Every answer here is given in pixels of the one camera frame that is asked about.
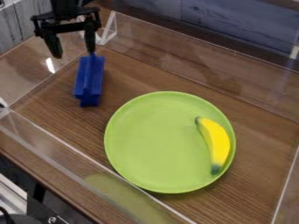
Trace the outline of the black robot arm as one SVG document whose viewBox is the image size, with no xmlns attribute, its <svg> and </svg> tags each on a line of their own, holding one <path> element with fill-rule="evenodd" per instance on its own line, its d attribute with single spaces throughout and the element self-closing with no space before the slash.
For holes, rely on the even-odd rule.
<svg viewBox="0 0 299 224">
<path fill-rule="evenodd" d="M 102 27 L 99 7 L 79 5 L 78 0 L 51 0 L 51 11 L 31 16 L 34 33 L 45 40 L 51 55 L 63 56 L 62 33 L 85 31 L 85 41 L 89 53 L 97 49 L 97 31 Z"/>
</svg>

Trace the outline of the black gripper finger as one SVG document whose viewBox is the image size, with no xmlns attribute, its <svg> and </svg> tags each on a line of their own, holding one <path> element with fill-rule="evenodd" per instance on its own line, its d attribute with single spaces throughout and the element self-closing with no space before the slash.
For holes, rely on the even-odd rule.
<svg viewBox="0 0 299 224">
<path fill-rule="evenodd" d="M 97 49 L 97 34 L 95 26 L 93 22 L 87 22 L 85 25 L 85 39 L 89 53 L 93 54 Z"/>
<path fill-rule="evenodd" d="M 46 45 L 50 48 L 53 56 L 57 59 L 61 59 L 63 55 L 63 50 L 62 50 L 62 42 L 57 34 L 53 31 L 46 30 L 43 33 L 43 39 L 45 39 Z"/>
</svg>

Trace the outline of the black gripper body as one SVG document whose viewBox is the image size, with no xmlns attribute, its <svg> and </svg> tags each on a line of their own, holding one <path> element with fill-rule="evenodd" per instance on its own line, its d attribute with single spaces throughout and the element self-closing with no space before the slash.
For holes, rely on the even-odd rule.
<svg viewBox="0 0 299 224">
<path fill-rule="evenodd" d="M 43 37 L 47 31 L 54 34 L 83 31 L 89 23 L 94 25 L 94 31 L 102 27 L 99 7 L 79 7 L 74 14 L 62 16 L 51 11 L 33 16 L 31 20 L 37 37 Z"/>
</svg>

